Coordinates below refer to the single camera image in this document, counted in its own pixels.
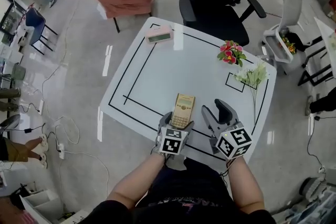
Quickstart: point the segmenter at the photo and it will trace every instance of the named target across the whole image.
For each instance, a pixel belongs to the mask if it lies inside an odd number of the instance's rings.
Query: gold calculator
[[[195,97],[179,93],[176,98],[175,109],[172,116],[172,126],[183,129],[191,117]]]

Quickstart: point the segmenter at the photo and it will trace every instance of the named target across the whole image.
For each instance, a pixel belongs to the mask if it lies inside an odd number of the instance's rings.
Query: sneaker
[[[310,95],[310,96],[308,96],[307,102],[306,102],[306,108],[305,108],[305,115],[306,116],[309,116],[311,114],[309,106],[312,102],[314,102],[314,98],[313,98],[313,96]]]
[[[42,153],[41,155],[42,160],[40,160],[40,163],[42,164],[43,168],[47,168],[48,167],[48,163],[47,163],[47,155]]]
[[[49,145],[48,145],[48,140],[47,140],[47,136],[45,134],[42,134],[40,136],[40,138],[42,138],[42,142],[41,142],[41,147],[42,147],[42,150],[44,152],[48,151],[49,149]]]
[[[55,0],[49,2],[49,8],[51,8],[55,3]]]

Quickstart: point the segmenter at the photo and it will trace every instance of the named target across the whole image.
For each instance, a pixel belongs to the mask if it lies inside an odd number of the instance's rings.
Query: white desk
[[[170,24],[174,39],[148,44],[146,30]],[[246,161],[259,139],[270,106],[276,79],[276,70],[266,64],[269,78],[258,90],[254,125],[253,99],[246,85],[235,80],[233,74],[240,69],[216,58],[224,42],[200,31],[155,17],[143,25],[120,63],[101,101],[101,110],[139,134],[155,140],[160,118],[173,111],[178,93],[196,97],[192,113],[195,122],[182,154],[224,170],[225,157],[214,156],[210,147],[210,130],[201,115],[202,105],[214,115],[218,110],[214,100],[222,99],[234,108],[246,130],[252,134],[253,145],[245,155]],[[261,61],[245,52],[249,62]]]

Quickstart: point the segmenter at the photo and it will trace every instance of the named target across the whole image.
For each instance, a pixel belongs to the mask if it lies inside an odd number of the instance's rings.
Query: khaki shorts
[[[9,162],[27,162],[28,161],[29,149],[27,149],[25,145],[12,142],[11,140],[7,138],[3,138],[3,139],[6,142]]]

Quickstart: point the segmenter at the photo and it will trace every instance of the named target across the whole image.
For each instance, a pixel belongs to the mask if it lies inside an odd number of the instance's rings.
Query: chair seat
[[[30,41],[29,41],[29,45],[34,44],[35,42],[37,42],[40,39],[40,37],[41,37],[41,35],[43,33],[44,25],[45,24],[40,24],[38,26],[35,26],[34,32],[33,32],[32,36],[31,36]]]
[[[196,22],[187,26],[222,40],[233,40],[241,46],[249,44],[243,23],[231,6],[224,6],[217,14],[196,14]]]

